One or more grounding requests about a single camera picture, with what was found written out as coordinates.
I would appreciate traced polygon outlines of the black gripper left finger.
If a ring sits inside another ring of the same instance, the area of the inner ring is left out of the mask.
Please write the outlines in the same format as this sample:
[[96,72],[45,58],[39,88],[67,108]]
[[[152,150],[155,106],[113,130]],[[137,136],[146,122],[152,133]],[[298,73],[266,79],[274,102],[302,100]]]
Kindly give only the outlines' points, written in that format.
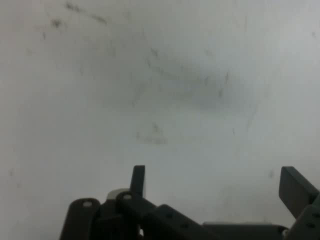
[[95,198],[73,201],[61,240],[213,240],[202,225],[174,208],[144,198],[144,165],[133,168],[129,189],[100,203]]

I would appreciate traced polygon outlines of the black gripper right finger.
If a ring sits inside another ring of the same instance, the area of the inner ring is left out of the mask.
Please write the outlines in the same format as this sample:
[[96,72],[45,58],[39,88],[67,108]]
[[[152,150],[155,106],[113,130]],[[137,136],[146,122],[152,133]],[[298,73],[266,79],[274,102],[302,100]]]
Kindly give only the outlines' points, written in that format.
[[280,172],[279,198],[295,218],[285,240],[320,238],[320,191],[293,166]]

